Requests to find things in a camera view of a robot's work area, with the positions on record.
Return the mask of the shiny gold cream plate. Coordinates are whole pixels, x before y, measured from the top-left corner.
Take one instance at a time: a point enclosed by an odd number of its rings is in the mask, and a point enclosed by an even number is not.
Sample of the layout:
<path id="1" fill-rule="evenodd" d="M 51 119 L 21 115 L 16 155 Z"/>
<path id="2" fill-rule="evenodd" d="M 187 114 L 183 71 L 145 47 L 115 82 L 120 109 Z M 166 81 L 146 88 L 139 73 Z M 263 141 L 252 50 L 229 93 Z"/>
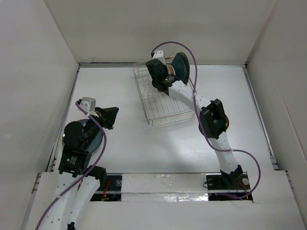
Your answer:
<path id="1" fill-rule="evenodd" d="M 168 75 L 175 75 L 176 74 L 175 69 L 172 65 L 167 65 L 166 68 L 167 68 Z"/>

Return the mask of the teal square plate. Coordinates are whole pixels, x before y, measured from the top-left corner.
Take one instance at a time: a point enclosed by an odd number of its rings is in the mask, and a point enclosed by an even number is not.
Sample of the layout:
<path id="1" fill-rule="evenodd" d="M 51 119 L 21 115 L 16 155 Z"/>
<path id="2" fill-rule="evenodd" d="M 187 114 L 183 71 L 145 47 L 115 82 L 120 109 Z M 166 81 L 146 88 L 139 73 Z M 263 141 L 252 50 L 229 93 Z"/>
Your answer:
<path id="1" fill-rule="evenodd" d="M 174 68 L 175 76 L 187 85 L 189 81 L 190 65 L 185 53 L 179 52 L 175 55 L 171 66 Z"/>

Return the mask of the teal round plate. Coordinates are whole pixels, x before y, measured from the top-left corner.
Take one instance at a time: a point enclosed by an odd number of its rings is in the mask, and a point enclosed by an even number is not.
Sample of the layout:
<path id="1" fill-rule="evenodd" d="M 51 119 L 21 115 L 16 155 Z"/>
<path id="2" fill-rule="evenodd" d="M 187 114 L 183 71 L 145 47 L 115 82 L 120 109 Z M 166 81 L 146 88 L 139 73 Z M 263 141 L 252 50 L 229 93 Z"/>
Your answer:
<path id="1" fill-rule="evenodd" d="M 73 150 L 95 152 L 103 140 L 100 128 L 90 119 L 68 123 L 64 128 L 63 146 Z"/>

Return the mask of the dark gold ornate plate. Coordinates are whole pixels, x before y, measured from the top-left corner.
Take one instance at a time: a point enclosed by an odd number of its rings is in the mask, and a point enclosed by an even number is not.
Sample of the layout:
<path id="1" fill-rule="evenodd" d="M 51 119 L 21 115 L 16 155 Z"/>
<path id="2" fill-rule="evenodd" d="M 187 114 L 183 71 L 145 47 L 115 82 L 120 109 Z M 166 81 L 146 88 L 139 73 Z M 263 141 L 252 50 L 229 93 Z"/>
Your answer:
<path id="1" fill-rule="evenodd" d="M 227 117 L 227 115 L 222 116 L 222 130 L 223 132 L 225 132 L 228 128 L 229 128 L 229 119 Z"/>

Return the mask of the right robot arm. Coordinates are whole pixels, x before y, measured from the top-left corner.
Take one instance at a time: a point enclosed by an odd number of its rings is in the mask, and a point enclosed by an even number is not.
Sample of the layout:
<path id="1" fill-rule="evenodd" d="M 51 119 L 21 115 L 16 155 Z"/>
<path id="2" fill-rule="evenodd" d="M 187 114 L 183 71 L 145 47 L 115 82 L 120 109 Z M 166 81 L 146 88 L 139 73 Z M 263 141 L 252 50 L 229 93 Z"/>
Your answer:
<path id="1" fill-rule="evenodd" d="M 152 85 L 189 108 L 199 120 L 199 130 L 213 147 L 220 166 L 222 184 L 233 188 L 243 175 L 242 167 L 233 155 L 226 130 L 229 126 L 223 104 L 220 100 L 208 100 L 193 91 L 189 84 L 189 64 L 163 64 L 158 59 L 146 62 L 152 78 Z"/>

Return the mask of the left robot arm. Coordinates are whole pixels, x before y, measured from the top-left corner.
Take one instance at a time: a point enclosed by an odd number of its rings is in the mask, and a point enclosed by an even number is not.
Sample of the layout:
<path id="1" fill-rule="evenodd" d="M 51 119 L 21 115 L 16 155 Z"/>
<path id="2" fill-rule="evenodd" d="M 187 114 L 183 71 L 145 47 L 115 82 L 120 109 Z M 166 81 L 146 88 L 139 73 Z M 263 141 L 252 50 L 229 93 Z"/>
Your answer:
<path id="1" fill-rule="evenodd" d="M 76 103 L 86 120 L 73 121 L 64 128 L 63 150 L 53 201 L 39 219 L 37 230 L 74 230 L 97 190 L 108 188 L 106 169 L 99 167 L 96 159 L 90 164 L 92 154 L 106 147 L 105 130 L 113 129 L 118 107 L 93 110 Z"/>

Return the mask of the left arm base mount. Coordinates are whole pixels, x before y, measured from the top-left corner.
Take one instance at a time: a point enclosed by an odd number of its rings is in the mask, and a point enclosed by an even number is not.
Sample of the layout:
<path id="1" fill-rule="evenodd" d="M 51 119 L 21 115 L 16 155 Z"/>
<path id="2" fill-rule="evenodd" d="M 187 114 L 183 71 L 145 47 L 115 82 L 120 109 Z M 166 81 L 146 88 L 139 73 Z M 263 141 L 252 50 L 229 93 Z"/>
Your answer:
<path id="1" fill-rule="evenodd" d="M 98 188 L 91 201 L 121 201 L 122 174 L 107 174 L 105 185 Z"/>

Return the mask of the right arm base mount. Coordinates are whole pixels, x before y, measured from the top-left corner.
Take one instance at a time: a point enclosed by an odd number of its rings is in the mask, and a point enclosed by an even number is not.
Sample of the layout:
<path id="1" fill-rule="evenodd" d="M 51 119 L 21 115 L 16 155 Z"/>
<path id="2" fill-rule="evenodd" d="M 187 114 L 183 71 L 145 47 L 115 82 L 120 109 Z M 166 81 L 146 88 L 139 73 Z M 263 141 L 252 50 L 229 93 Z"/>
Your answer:
<path id="1" fill-rule="evenodd" d="M 239 180 L 231 185 L 222 180 L 221 174 L 207 174 L 203 187 L 208 190 L 209 201 L 236 200 L 232 196 L 244 196 L 241 200 L 253 200 L 252 194 L 249 194 L 251 188 L 247 173 L 243 173 Z"/>

